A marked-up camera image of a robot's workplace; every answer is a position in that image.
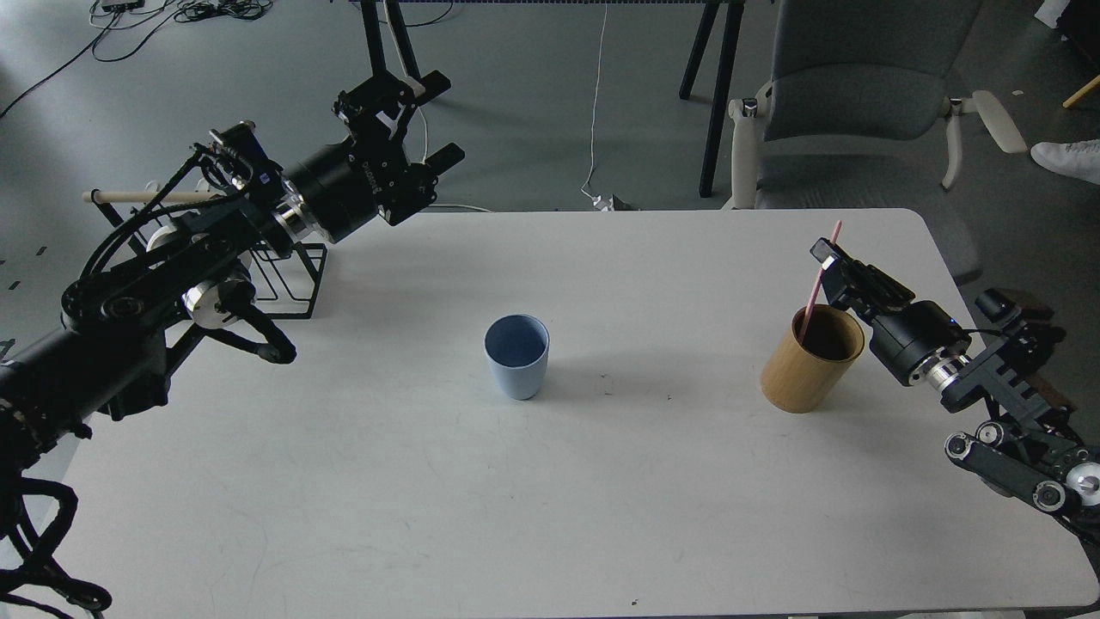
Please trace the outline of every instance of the chair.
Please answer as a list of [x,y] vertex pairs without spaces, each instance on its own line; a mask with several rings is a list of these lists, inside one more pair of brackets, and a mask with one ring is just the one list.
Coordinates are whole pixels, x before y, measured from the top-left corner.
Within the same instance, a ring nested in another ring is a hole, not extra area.
[[947,125],[949,189],[961,165],[959,117],[977,111],[1005,152],[1027,150],[993,95],[948,98],[946,77],[981,0],[783,0],[771,81],[734,99],[729,208],[915,210],[956,283],[981,273],[977,246],[943,190],[900,158],[796,155],[761,161],[766,141],[802,135],[913,140]]

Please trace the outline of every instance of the straw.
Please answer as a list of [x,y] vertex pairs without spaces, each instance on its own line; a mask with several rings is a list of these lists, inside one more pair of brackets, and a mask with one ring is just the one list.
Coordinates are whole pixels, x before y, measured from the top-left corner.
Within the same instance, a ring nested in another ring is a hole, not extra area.
[[[829,237],[829,242],[835,243],[837,236],[840,235],[840,220],[836,220],[836,225],[833,226],[833,235]],[[814,288],[810,292],[810,300],[806,301],[806,311],[802,314],[802,329],[799,330],[799,344],[806,339],[806,331],[810,329],[810,316],[814,312],[814,300],[817,299],[817,290],[822,287],[822,273],[824,268],[817,269],[817,275],[814,276]]]

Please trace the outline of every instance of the light blue cup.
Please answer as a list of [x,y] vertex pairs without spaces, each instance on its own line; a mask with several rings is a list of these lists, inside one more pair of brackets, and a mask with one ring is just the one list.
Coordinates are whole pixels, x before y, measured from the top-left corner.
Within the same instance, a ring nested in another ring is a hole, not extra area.
[[485,357],[493,378],[513,400],[538,394],[547,376],[550,333],[535,317],[512,314],[485,332]]

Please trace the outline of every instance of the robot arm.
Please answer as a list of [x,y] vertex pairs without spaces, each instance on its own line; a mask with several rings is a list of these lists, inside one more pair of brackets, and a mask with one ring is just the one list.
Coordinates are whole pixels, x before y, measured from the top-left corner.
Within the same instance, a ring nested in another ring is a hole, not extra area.
[[[285,257],[314,231],[337,242],[375,214],[396,225],[435,201],[439,175],[463,158],[462,150],[448,144],[410,163],[403,140],[413,110],[449,87],[438,71],[416,88],[377,73],[337,98],[333,111],[348,137],[289,172],[267,157],[251,122],[211,131],[213,142],[195,144],[166,186],[108,235],[65,290],[62,328],[0,363],[0,539],[23,559],[18,568],[0,570],[0,601],[18,601],[11,592],[33,584],[96,612],[110,605],[106,590],[68,577],[52,559],[73,521],[75,494],[22,472],[65,434],[90,438],[85,420],[95,411],[121,420],[166,405],[173,373],[205,338],[271,363],[293,362],[294,345],[253,305],[248,252],[261,246]],[[195,168],[227,195],[162,206]],[[141,225],[163,215],[170,223],[144,252],[108,267]],[[264,342],[223,330],[238,320]],[[165,332],[180,322],[193,324],[169,347]],[[28,495],[58,501],[41,537],[26,516]]]
[[829,303],[871,328],[870,351],[898,383],[928,383],[952,413],[986,401],[989,421],[947,439],[950,462],[1100,543],[1100,447],[1082,445],[1068,424],[1072,405],[1037,373],[1065,339],[1050,309],[1024,291],[986,290],[977,305],[997,339],[971,360],[970,335],[935,302],[913,302],[905,286],[826,239],[811,253]]

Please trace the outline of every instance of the shoe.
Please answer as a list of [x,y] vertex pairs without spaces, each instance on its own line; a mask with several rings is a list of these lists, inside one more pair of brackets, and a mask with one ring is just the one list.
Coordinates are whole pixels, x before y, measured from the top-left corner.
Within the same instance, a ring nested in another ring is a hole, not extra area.
[[1040,142],[1032,146],[1032,158],[1055,174],[1100,185],[1100,140],[1071,144]]

